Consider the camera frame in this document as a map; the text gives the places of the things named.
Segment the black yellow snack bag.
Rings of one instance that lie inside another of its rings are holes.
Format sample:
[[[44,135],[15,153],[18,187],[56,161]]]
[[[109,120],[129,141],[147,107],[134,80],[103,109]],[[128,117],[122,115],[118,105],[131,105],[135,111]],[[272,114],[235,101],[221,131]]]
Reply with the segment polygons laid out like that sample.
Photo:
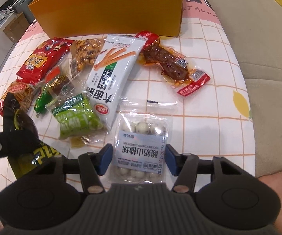
[[[39,139],[35,123],[22,110],[14,94],[8,93],[3,106],[3,132],[10,141],[8,161],[17,179],[31,172],[48,159],[61,154]]]

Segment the green peas snack bag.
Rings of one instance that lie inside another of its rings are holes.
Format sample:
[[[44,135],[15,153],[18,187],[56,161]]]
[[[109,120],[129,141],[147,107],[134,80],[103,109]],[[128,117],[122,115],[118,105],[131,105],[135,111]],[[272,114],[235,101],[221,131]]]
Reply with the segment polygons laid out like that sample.
[[[98,136],[109,132],[84,92],[71,96],[58,96],[45,107],[59,124],[61,140]]]

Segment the yogurt hawthorn balls clear pack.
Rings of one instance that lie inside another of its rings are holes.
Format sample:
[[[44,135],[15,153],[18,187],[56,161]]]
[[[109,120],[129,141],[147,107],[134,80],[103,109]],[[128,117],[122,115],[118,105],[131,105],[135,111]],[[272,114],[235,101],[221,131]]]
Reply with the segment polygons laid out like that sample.
[[[117,183],[162,183],[177,102],[122,99],[114,122],[110,175]]]

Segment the orange spicy strips bag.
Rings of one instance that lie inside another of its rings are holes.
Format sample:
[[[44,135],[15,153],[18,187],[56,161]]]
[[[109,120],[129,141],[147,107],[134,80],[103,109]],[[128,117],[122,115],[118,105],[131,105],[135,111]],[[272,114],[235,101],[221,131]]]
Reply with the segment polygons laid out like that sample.
[[[4,115],[4,102],[8,93],[14,95],[14,98],[19,103],[20,109],[22,109],[24,112],[28,112],[31,103],[38,91],[39,88],[34,87],[30,84],[14,81],[9,85],[0,99],[0,116]]]

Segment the green sausage stick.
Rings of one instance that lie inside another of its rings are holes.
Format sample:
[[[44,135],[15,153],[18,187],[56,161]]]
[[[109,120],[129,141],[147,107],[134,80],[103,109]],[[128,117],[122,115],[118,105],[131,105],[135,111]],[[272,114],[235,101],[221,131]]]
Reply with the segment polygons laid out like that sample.
[[[42,90],[37,97],[37,100],[35,102],[34,110],[36,112],[36,116],[43,116],[46,114],[46,105],[52,101],[52,95],[48,90]]]

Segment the dark candy clear wrapper pack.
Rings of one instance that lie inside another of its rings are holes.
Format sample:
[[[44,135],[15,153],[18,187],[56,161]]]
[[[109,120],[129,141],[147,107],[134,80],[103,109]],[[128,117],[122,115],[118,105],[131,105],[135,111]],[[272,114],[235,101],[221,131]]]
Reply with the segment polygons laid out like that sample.
[[[44,91],[55,98],[70,81],[71,76],[68,71],[63,66],[57,65],[46,75]]]

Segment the white breadstick snack bag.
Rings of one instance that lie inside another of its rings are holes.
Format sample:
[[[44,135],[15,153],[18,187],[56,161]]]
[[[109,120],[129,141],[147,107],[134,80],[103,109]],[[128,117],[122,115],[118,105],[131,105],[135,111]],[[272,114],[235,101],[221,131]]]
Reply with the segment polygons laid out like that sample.
[[[108,35],[87,78],[90,103],[103,125],[112,127],[128,76],[146,41]]]

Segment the red duck meat vacuum pack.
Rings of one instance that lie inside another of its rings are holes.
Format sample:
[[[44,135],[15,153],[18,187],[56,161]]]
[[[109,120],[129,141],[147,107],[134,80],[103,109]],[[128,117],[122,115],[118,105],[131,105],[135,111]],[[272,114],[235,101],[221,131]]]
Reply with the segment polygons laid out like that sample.
[[[159,68],[164,81],[178,96],[192,96],[211,80],[203,69],[189,65],[182,53],[162,45],[159,35],[144,30],[138,32],[135,38],[145,41],[138,63]]]

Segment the lemon grid tablecloth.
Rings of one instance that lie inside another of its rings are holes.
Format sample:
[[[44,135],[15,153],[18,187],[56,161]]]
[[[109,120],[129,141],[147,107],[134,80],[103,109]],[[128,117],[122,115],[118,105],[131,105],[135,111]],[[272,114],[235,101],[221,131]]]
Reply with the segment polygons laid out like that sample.
[[[136,64],[131,71],[123,97],[146,103],[177,102],[168,141],[178,152],[192,152],[203,159],[222,155],[247,172],[255,174],[255,140],[251,108],[240,66],[218,20],[214,5],[193,5],[184,0],[180,36],[161,37],[161,43],[188,58],[188,65],[204,70],[207,82],[191,97],[178,97],[164,81],[157,67]],[[37,21],[28,28],[0,72],[0,99],[30,54],[49,39]],[[29,116],[35,122],[39,138],[55,147],[59,124],[50,112],[36,117],[33,107]],[[7,158],[0,159],[0,191],[16,180]]]

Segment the red peanut snack bag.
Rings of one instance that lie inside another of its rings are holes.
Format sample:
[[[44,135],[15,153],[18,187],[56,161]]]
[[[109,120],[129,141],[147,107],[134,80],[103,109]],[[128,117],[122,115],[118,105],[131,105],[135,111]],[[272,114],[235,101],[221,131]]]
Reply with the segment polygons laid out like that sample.
[[[42,81],[47,72],[70,50],[73,42],[71,39],[57,37],[43,41],[16,73],[16,81],[31,85]]]

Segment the clear mixed nuts pack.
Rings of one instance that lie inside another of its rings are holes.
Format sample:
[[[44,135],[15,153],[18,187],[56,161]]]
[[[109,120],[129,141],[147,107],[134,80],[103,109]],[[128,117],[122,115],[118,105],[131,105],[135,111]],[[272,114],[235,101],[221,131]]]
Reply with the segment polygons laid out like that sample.
[[[70,63],[71,76],[74,78],[84,69],[94,65],[102,50],[105,39],[75,40],[70,46],[72,60]]]

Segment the brown cardboard carton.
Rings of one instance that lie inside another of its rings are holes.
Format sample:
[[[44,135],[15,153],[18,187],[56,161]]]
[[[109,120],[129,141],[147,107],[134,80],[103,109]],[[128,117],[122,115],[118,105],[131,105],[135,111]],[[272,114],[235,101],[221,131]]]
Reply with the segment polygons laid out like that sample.
[[[4,33],[13,43],[17,43],[29,26],[30,24],[24,13],[20,12],[17,15],[17,18],[12,19],[11,22],[4,28]]]

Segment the beige sofa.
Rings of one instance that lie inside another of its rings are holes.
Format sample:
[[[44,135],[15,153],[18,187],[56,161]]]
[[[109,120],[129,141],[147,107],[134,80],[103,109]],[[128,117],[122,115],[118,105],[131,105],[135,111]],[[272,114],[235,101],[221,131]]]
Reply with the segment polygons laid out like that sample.
[[[258,177],[282,170],[282,7],[274,0],[208,0],[245,78]]]

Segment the orange cardboard box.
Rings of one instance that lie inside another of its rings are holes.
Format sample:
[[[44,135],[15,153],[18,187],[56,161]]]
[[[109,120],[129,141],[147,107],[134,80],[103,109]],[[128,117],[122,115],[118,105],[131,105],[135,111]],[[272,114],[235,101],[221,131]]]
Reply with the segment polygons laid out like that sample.
[[[28,7],[53,38],[143,30],[176,37],[182,6],[183,0],[33,0]]]

